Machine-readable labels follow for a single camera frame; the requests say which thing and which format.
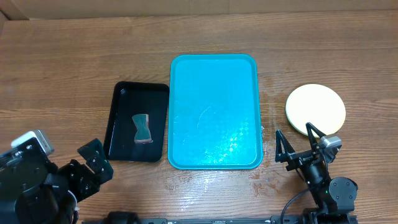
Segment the yellow-green plate top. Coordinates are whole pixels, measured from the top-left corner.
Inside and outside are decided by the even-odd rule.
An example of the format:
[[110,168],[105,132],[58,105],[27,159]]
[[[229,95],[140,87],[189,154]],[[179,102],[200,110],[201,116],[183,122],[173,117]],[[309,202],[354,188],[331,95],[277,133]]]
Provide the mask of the yellow-green plate top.
[[290,124],[304,135],[308,134],[307,123],[330,135],[338,132],[346,119],[345,104],[340,96],[319,84],[296,88],[287,98],[285,112]]

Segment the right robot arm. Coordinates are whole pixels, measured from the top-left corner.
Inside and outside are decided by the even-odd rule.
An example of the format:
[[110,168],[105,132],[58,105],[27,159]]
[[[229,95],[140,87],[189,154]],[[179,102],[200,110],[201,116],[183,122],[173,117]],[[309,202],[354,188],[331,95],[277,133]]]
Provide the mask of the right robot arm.
[[[358,185],[347,177],[331,178],[328,165],[342,147],[338,136],[326,135],[312,123],[305,124],[310,149],[295,152],[282,131],[275,132],[275,161],[287,163],[288,171],[296,171],[307,188],[290,199],[281,214],[271,219],[273,223],[357,223],[354,211]],[[288,207],[299,197],[311,193],[315,208],[305,208],[301,215],[288,217]]]

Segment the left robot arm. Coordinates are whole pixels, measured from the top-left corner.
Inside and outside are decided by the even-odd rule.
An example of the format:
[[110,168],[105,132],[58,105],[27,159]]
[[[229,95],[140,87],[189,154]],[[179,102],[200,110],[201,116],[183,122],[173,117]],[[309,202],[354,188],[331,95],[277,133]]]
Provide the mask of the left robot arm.
[[113,177],[99,139],[78,153],[85,164],[72,159],[58,167],[29,138],[1,154],[1,223],[75,223],[77,204]]

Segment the green bow-shaped sponge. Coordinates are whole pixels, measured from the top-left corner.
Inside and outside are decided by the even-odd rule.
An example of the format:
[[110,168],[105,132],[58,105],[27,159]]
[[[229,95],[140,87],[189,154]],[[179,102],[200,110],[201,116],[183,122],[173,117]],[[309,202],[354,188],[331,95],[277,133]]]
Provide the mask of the green bow-shaped sponge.
[[146,144],[152,142],[152,135],[149,129],[149,115],[135,114],[132,116],[132,121],[136,127],[134,142],[136,144]]

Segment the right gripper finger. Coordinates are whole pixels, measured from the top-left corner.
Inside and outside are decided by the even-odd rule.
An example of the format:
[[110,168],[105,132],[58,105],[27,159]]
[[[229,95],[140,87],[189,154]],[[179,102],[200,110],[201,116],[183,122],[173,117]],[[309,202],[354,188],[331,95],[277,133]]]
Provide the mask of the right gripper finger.
[[296,155],[295,150],[290,145],[288,140],[282,134],[281,130],[277,130],[275,132],[276,137],[276,152],[275,152],[275,161],[276,162],[287,162],[292,160],[292,157]]
[[326,136],[326,134],[321,132],[311,122],[307,122],[305,124],[305,127],[307,129],[307,135],[308,135],[308,140],[310,141],[310,146],[313,151],[316,151],[318,147],[318,141],[316,140],[316,138],[322,138]]

